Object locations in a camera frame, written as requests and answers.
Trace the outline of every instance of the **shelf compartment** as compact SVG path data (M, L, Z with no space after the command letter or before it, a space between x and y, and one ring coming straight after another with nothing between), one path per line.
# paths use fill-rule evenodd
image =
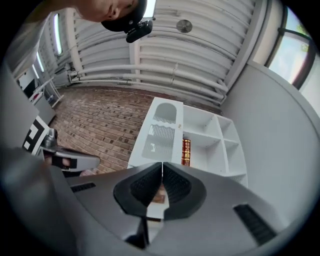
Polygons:
M246 162L241 145L237 141L228 139L224 139L224 145L228 162L228 175L245 175L247 173Z
M214 174L227 173L224 148L220 138L188 132L184 133L184 138L190 140L191 144L191 167Z
M217 116L221 131L222 131L222 136L225 139L231 140L231 141L239 141L238 133L236 130L236 127L234 125L234 122L232 120L222 117L222 116Z
M216 115L185 105L183 106L183 130L189 133L220 137Z

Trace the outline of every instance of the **white cabinet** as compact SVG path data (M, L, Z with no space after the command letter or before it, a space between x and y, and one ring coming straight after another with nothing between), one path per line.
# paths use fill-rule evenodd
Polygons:
M155 97L129 159L130 166L153 162L181 163L184 104Z
M181 164L183 139L191 141L191 167L229 177L248 187L245 156L233 121L163 98L154 98L129 166Z

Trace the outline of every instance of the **tree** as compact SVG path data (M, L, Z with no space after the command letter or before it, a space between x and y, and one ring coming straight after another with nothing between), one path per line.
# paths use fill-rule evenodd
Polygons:
M306 30L306 28L301 23L296 26L296 30L301 34L310 37L308 31ZM304 53L307 53L308 50L309 50L309 45L306 44L306 43L303 43L301 45L301 51L303 51Z

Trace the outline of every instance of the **white ceiling panel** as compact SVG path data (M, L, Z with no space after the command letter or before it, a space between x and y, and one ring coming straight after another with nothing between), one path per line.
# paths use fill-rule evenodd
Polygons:
M201 95L202 99L203 96L213 99L213 95L222 92L212 85L208 86L210 83L200 83L202 80L199 78L211 81L212 84L221 83L226 77L230 77L230 70L238 55L243 55L239 53L244 48L245 39L248 40L248 31L255 22L252 22L254 14L263 13L258 6L255 0L157 0L152 32L136 41L134 47L126 42L125 33L108 31L100 23L83 20L73 12L72 29L76 44L74 47L78 53L77 63L81 63L80 67L82 66L84 70L127 64L147 65L158 70L161 70L161 67L170 68L172 74L126 69L85 72L84 75L154 76L154 81L132 79L139 83L154 84L155 88L160 85L175 91L185 89ZM181 20L191 22L190 32L182 33L177 29L177 23ZM67 38L65 33L64 29L60 36ZM68 42L64 40L63 51L66 46ZM186 77L190 79L175 76L176 70L182 72L180 74L188 73L189 76ZM182 88L174 83L167 84L161 82L161 78L163 81L175 80L179 85L185 83L188 86Z

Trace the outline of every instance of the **ceiling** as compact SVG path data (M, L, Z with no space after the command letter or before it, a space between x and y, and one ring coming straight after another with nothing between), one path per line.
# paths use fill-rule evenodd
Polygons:
M136 74L141 78L130 81L140 83L146 90L167 90L168 94L181 93L219 104L226 93L209 82L200 82L199 78L228 88L233 85L260 32L267 6L262 2L265 1L157 0L151 34L132 44L126 42L123 32L108 31L100 23L83 20L73 9L62 10L59 12L62 54L58 55L55 49L50 18L40 41L39 54L46 69L40 79L42 82L50 79L65 63L76 71L130 64L164 67L189 75L133 69L90 72L83 76L98 78L112 73L121 78L120 74ZM178 31L176 25L180 20L192 23L189 33ZM211 91L221 96L213 96Z

